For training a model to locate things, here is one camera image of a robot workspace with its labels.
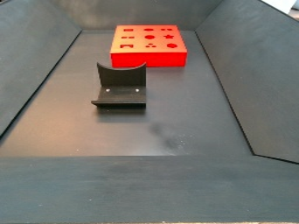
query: black bracket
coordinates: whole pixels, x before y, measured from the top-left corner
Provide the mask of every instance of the black bracket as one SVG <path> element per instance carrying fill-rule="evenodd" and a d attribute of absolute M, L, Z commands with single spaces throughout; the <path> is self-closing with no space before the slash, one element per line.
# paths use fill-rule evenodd
<path fill-rule="evenodd" d="M 129 69 L 113 69 L 97 63 L 101 88 L 97 100 L 100 106 L 145 106 L 145 63 Z"/>

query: star-shaped hole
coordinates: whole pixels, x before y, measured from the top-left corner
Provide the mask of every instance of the star-shaped hole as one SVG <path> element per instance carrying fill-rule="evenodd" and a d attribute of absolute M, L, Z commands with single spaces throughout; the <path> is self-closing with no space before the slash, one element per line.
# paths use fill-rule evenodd
<path fill-rule="evenodd" d="M 172 39 L 172 38 L 173 38 L 173 35 L 169 35 L 169 34 L 168 34 L 168 35 L 165 35 L 164 37 L 165 37 L 167 39 Z"/>

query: circular hole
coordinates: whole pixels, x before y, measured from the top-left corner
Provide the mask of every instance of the circular hole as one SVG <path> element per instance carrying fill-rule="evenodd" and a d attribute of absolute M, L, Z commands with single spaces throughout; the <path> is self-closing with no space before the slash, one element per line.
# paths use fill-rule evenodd
<path fill-rule="evenodd" d="M 168 34 L 168 35 L 165 35 L 164 37 L 165 37 L 167 39 L 172 39 L 172 38 L 173 38 L 173 35 L 169 35 L 169 34 Z"/>
<path fill-rule="evenodd" d="M 155 38 L 155 36 L 153 35 L 146 35 L 146 36 L 144 36 L 146 39 L 153 39 Z"/>
<path fill-rule="evenodd" d="M 177 47 L 177 45 L 176 45 L 176 44 L 168 44 L 167 46 L 168 46 L 168 47 L 171 47 L 171 48 Z"/>

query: red block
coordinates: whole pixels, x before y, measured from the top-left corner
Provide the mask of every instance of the red block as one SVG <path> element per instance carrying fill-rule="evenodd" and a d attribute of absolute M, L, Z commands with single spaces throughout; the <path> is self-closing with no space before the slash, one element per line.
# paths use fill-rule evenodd
<path fill-rule="evenodd" d="M 110 46 L 112 67 L 184 67 L 187 48 L 176 25 L 118 25 Z"/>

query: gray surface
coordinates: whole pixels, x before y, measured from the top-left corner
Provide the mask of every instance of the gray surface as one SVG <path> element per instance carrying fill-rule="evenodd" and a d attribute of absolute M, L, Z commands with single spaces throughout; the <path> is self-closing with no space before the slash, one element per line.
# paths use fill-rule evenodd
<path fill-rule="evenodd" d="M 82 32 L 2 138 L 1 157 L 249 155 L 195 32 L 185 67 L 146 68 L 146 109 L 97 110 L 112 31 Z"/>
<path fill-rule="evenodd" d="M 297 163 L 297 22 L 259 1 L 225 0 L 197 34 L 253 152 Z"/>
<path fill-rule="evenodd" d="M 299 166 L 261 157 L 1 158 L 0 170 L 0 223 L 299 221 Z"/>
<path fill-rule="evenodd" d="M 175 24 L 193 31 L 221 0 L 52 0 L 84 30 Z"/>
<path fill-rule="evenodd" d="M 0 5 L 0 136 L 78 33 L 48 1 Z"/>

